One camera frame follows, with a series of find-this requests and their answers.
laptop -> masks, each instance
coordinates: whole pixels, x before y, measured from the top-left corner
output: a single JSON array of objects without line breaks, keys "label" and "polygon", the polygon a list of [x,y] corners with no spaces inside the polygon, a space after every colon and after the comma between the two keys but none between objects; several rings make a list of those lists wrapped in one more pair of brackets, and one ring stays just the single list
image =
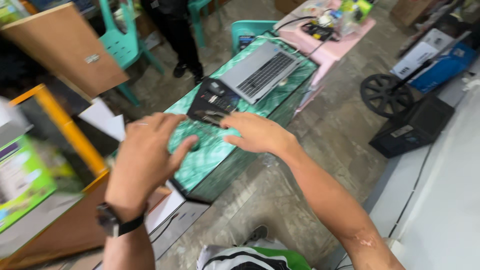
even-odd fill
[{"label": "laptop", "polygon": [[290,75],[299,62],[297,57],[267,41],[219,79],[248,103],[255,104]]}]

black pants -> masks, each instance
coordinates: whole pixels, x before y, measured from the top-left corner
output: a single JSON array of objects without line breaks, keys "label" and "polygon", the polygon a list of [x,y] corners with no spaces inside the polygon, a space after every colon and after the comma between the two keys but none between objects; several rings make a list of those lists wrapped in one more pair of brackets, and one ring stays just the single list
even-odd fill
[{"label": "black pants", "polygon": [[197,46],[190,33],[187,21],[187,1],[159,0],[160,7],[152,8],[151,0],[141,0],[147,12],[163,36],[178,54],[180,63],[187,64],[192,73],[203,75],[202,64],[198,61]]}]

black keyboard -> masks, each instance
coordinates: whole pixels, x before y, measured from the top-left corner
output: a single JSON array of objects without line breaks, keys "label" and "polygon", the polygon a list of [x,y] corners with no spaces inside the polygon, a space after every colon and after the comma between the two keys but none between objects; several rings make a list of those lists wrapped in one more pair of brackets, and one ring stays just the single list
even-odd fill
[{"label": "black keyboard", "polygon": [[237,108],[237,106],[232,105],[231,103],[223,100],[221,97],[213,94],[210,91],[205,91],[205,93],[203,93],[200,97],[208,101],[208,103],[213,104],[220,109],[226,110],[228,112],[232,112]]},{"label": "black keyboard", "polygon": [[253,97],[265,85],[282,73],[293,61],[286,54],[279,52],[237,87],[248,97]]}]

pink plastic table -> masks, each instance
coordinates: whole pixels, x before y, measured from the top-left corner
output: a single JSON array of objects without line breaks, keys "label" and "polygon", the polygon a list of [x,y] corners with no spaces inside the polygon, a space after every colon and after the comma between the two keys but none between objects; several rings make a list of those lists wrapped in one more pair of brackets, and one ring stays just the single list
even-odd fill
[{"label": "pink plastic table", "polygon": [[[302,5],[297,7],[294,11],[290,14],[285,16],[282,20],[280,20],[275,26],[274,29],[279,27],[280,25],[291,21],[298,17],[303,17],[305,14],[303,13],[302,9],[309,5],[310,3],[315,3],[316,0],[309,0],[304,2]],[[329,4],[329,8],[338,9],[340,6],[340,0],[332,0]],[[307,20],[300,22],[300,23],[293,23],[292,25],[286,25],[279,30],[280,37],[285,38],[288,41],[294,42],[299,45],[300,51],[304,54],[309,54],[312,52],[318,45],[322,43],[312,36],[306,34],[301,30],[301,26],[305,24]],[[309,95],[302,106],[297,110],[300,111],[303,107],[308,104],[310,100],[312,100],[323,87],[320,87],[321,79],[327,74],[327,72],[339,61],[342,57],[350,51],[355,44],[357,44],[360,39],[370,31],[370,29],[376,24],[376,21],[370,17],[367,17],[361,24],[360,30],[357,33],[352,33],[343,37],[339,42],[335,41],[327,41],[326,44],[322,45],[317,51],[315,51],[311,55],[311,59],[315,61],[317,64],[320,65],[317,73],[315,74],[314,78],[312,79],[311,87],[315,90],[311,95]]]}]

pliers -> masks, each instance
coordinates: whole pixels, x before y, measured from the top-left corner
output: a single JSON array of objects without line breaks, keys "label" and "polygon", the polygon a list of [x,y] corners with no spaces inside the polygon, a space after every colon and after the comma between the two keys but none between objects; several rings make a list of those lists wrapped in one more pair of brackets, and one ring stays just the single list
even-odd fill
[{"label": "pliers", "polygon": [[214,110],[196,110],[195,115],[202,118],[205,122],[220,126],[220,121],[228,114]]}]

